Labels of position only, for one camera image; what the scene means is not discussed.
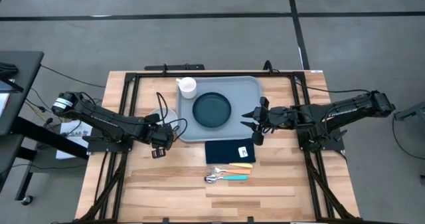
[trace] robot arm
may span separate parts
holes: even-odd
[[[120,143],[135,140],[152,144],[154,148],[169,150],[173,144],[173,131],[169,124],[158,125],[158,114],[144,118],[127,117],[96,105],[84,97],[83,92],[65,92],[59,94],[53,104],[53,114],[61,118],[81,120],[100,130],[104,142]]]
[[[307,129],[310,142],[318,148],[323,142],[331,138],[338,140],[345,133],[342,132],[341,135],[331,137],[329,134],[333,130],[365,117],[387,117],[395,109],[386,95],[378,91],[325,105],[274,107],[270,110],[268,110],[267,98],[261,97],[260,105],[253,112],[242,115],[258,122],[258,124],[242,122],[254,131],[252,140],[255,144],[262,145],[263,134],[268,130],[273,133],[276,129]]]

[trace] gray floor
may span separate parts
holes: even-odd
[[[296,0],[300,12],[425,11],[425,0]],[[288,0],[2,0],[0,16],[129,15],[204,12],[288,12]],[[377,89],[398,110],[424,101],[425,17],[305,18],[301,26],[311,69],[324,70],[329,89]],[[208,69],[300,69],[290,18],[156,21],[0,22],[1,50],[46,53],[43,64],[82,80],[104,84],[109,70],[145,65],[203,63]],[[41,70],[34,86],[52,103],[59,92],[103,90]],[[350,94],[331,95],[333,100]],[[38,102],[34,94],[29,96]],[[41,124],[23,108],[21,115]],[[415,119],[396,123],[400,143],[425,157],[425,135]],[[392,138],[391,119],[347,126],[349,171],[361,216],[423,223],[425,161],[404,154]],[[70,221],[84,168],[37,174],[27,207],[13,201],[24,168],[11,172],[0,194],[0,223]]]

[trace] wooden tabletop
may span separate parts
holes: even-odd
[[[109,74],[102,106],[114,112],[118,112],[120,106],[125,73],[113,71]],[[305,76],[308,86],[327,89],[323,73],[306,71]],[[270,107],[294,104],[289,79],[258,80]],[[175,111],[176,91],[175,78],[142,78],[135,115],[146,116],[158,108],[156,92],[162,93],[168,106]],[[309,90],[309,96],[311,103],[330,102],[326,92]],[[127,98],[126,114],[130,98],[131,95]],[[295,131],[275,131],[266,136],[263,146],[255,146],[257,162],[248,181],[205,183],[204,143],[178,140],[164,158],[155,160],[151,157],[151,150],[151,146],[135,142],[128,155],[118,221],[162,221],[164,217],[179,222],[246,221],[249,216],[253,216],[255,221],[315,220],[304,156],[298,148]],[[347,210],[358,216],[345,160],[332,151],[322,154],[329,187]],[[93,204],[103,156],[103,153],[94,154],[88,160],[76,218],[83,216]],[[100,192],[107,168],[104,170]],[[321,212],[326,216],[323,194],[318,186],[317,189]],[[106,217],[112,215],[114,195],[115,190],[111,192]]]

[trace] silver spoon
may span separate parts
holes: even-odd
[[[204,177],[204,180],[207,183],[214,183],[218,179],[223,179],[223,180],[247,180],[248,179],[248,175],[230,175],[230,176],[219,177],[217,175],[210,174],[210,175],[206,175]]]

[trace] white mug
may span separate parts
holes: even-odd
[[[183,97],[191,99],[197,95],[197,81],[193,78],[176,78],[180,92]]]

